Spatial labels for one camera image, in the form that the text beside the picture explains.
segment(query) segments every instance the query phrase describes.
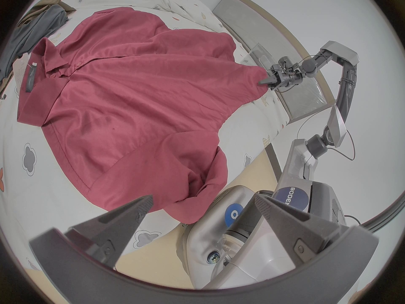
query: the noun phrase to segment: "gray clothing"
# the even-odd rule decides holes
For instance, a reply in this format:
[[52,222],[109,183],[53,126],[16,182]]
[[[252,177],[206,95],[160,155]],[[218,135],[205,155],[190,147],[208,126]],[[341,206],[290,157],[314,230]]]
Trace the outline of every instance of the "gray clothing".
[[16,28],[0,57],[0,82],[13,70],[13,62],[29,53],[43,37],[49,37],[68,21],[66,11],[58,4]]

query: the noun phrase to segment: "shirt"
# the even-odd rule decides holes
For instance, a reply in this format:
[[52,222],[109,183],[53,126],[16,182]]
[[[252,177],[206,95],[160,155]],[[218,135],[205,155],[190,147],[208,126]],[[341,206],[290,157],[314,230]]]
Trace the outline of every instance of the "shirt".
[[85,19],[55,47],[34,48],[18,121],[41,126],[59,165],[93,204],[112,210],[153,195],[194,223],[225,186],[218,130],[260,98],[265,69],[234,62],[227,33],[170,30],[150,13],[120,7]]

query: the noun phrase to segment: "white patterned bed sheet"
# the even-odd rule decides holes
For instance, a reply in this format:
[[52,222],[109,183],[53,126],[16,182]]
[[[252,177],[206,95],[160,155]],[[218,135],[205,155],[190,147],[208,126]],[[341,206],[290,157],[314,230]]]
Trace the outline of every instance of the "white patterned bed sheet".
[[[77,9],[50,40],[57,45],[94,12],[118,6],[153,13],[171,29],[196,28],[226,32],[220,21],[199,0],[63,0]],[[235,61],[246,51],[235,40]],[[91,204],[69,182],[42,133],[35,126],[17,123],[19,91],[14,78],[0,100],[0,226],[21,264],[40,269],[28,241],[55,227],[70,226],[105,213]],[[228,182],[256,158],[287,124],[289,117],[275,93],[240,107],[219,131],[220,147],[228,162]],[[170,232],[179,221],[164,210],[146,215],[123,254]]]

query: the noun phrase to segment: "paper hang tag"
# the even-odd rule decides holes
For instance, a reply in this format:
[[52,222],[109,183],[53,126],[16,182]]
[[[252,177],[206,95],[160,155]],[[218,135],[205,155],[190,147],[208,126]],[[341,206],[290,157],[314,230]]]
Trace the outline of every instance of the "paper hang tag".
[[17,91],[20,91],[21,84],[23,83],[24,73],[28,64],[28,53],[24,53],[21,58],[18,58],[13,63],[14,79],[17,84]]

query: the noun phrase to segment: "blue round logo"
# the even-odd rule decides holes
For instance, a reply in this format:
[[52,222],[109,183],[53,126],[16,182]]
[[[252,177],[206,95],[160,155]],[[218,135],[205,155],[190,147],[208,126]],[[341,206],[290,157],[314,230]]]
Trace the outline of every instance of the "blue round logo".
[[242,212],[243,206],[237,203],[230,204],[225,210],[225,224],[230,227],[236,220],[236,217]]
[[297,187],[281,188],[276,191],[273,197],[286,205],[296,208],[297,210],[304,210],[309,203],[307,193]]

